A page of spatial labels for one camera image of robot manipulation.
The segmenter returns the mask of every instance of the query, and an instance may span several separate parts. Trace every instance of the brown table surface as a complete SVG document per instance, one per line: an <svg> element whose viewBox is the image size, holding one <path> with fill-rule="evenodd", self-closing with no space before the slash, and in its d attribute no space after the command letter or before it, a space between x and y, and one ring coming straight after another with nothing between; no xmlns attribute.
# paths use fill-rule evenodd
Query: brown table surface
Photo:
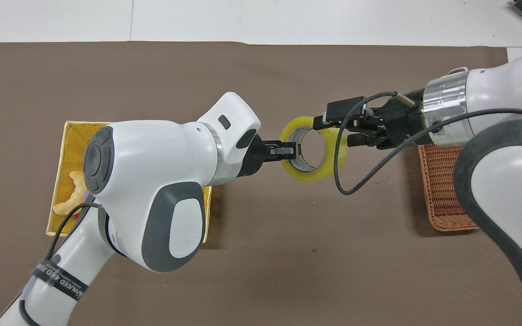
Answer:
<svg viewBox="0 0 522 326"><path fill-rule="evenodd" d="M0 43L0 312L51 241L66 120L186 122L236 91L277 139L329 101L504 62L502 48ZM350 149L344 185L386 154ZM415 148L349 197L279 163L218 191L209 249L168 274L115 255L70 324L522 325L522 286L493 242L429 226Z"/></svg>

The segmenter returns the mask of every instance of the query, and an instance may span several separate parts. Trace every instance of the tape roll hole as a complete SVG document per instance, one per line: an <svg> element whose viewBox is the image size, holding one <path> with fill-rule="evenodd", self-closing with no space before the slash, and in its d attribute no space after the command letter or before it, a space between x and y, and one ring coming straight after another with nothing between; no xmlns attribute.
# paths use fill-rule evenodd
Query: tape roll hole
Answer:
<svg viewBox="0 0 522 326"><path fill-rule="evenodd" d="M302 127L294 130L288 141L301 145L301 151L296 159L291 159L291 165L302 173L315 171L325 157L325 140L311 127Z"/></svg>

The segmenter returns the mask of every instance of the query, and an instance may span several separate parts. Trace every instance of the cable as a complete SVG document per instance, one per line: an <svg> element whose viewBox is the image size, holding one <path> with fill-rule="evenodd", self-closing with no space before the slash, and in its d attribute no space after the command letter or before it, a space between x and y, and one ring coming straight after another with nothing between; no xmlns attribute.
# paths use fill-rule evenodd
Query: cable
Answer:
<svg viewBox="0 0 522 326"><path fill-rule="evenodd" d="M334 158L333 159L334 160L334 163L333 163L333 169L334 169L333 170L333 172L334 172L333 173L333 177L335 178L335 182L336 182L336 186L338 187L338 190L342 194L344 194L346 196L347 195L351 195L354 192L358 191L360 188L362 188L366 182L368 182L378 171L380 171L380 169L384 165L386 165L386 163L388 163L388 161L390 161L390 159L392 159L394 156L396 156L396 154L398 154L400 151L402 151L404 148L406 148L406 146L410 146L411 144L413 144L414 142L416 142L418 139L422 138L423 136L425 136L429 132L433 132L433 130L437 130L437 129L443 128L446 125L452 124L452 123L460 121L460 120L465 120L465 119L469 119L469 118L473 118L473 117L478 117L480 115L499 114L499 113L522 114L522 109L487 109L487 110L480 110L480 111L475 111L475 112L472 112L472 113L461 114L461 115L456 116L454 118L450 118L450 119L447 119L447 120L444 120L444 121L441 121L441 122L437 122L437 123L433 124L432 126L429 126L426 129L420 130L419 132L417 132L416 134L414 134L410 138L404 140L403 143L398 145L390 154L388 154L386 157L384 157L384 159L382 161L380 161L380 163L378 163L375 166L375 168L372 169L365 176L365 178L360 181L360 183L358 183L354 188L352 188L350 190L344 190L344 188L342 188L342 185L339 182L339 175L338 175L339 143L340 143L340 140L341 140L341 134L342 134L343 130L346 128L346 124L348 123L348 120L349 120L349 117L351 116L351 113L352 113L352 111L350 111L350 113L348 113L348 115L346 116L346 119L344 119L345 124L342 122L342 125L340 126L340 130L339 130L339 134L338 134L338 141L336 142L335 155L333 157Z"/></svg>
<svg viewBox="0 0 522 326"><path fill-rule="evenodd" d="M94 202L83 202L83 203L79 204L78 206L74 207L68 213L68 215L66 215L66 218L64 219L64 221L62 221L62 224L60 224L60 226L58 227L58 231L56 231L56 235L53 236L52 245L49 247L48 254L45 256L45 258L47 260L51 260L51 258L53 256L53 250L56 248L56 244L58 244L58 239L60 239L60 234L62 233L62 229L64 229L64 227L66 226L66 223L68 223L68 220L70 220L70 217L72 217L72 215L74 215L74 213L77 210L79 210L80 208L84 208L84 207L100 208L101 205L96 204Z"/></svg>

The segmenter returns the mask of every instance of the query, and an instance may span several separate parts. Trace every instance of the yellow basket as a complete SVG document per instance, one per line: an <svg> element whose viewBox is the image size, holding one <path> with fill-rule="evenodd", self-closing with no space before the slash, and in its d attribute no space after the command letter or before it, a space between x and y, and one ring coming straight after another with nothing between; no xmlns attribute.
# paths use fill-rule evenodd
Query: yellow basket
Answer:
<svg viewBox="0 0 522 326"><path fill-rule="evenodd" d="M60 150L60 163L58 165L58 175L56 175L56 186L53 189L52 206L49 210L47 235L55 235L58 227L66 218L65 215L56 214L52 207L61 202L67 201L72 192L74 192L74 182L70 178L70 172L81 171L83 163L83 155L86 150L87 143L90 138L98 131L98 129L109 124L110 122L82 122L82 121L66 121L64 125L64 136L62 138L62 149ZM203 188L205 197L205 238L203 243L207 241L209 231L209 217L211 215L211 187ZM72 217L62 230L61 235L66 236L76 222L77 218Z"/></svg>

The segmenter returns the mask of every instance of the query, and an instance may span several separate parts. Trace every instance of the yellow tape roll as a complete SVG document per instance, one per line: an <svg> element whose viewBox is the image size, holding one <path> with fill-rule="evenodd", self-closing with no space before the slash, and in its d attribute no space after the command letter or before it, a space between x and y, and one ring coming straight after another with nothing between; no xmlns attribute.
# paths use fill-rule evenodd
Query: yellow tape roll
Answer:
<svg viewBox="0 0 522 326"><path fill-rule="evenodd" d="M281 133L280 140L282 142L296 142L301 144L303 137L312 130L313 117L299 117L293 119L285 126ZM334 173L334 150L335 141L338 137L338 128L327 128L318 130L325 143L325 155L318 167L309 165L303 155L298 155L297 159L284 159L281 161L284 169L292 177L305 182L316 181L331 176ZM348 139L342 136L342 142L339 147L339 167L343 166L348 153Z"/></svg>

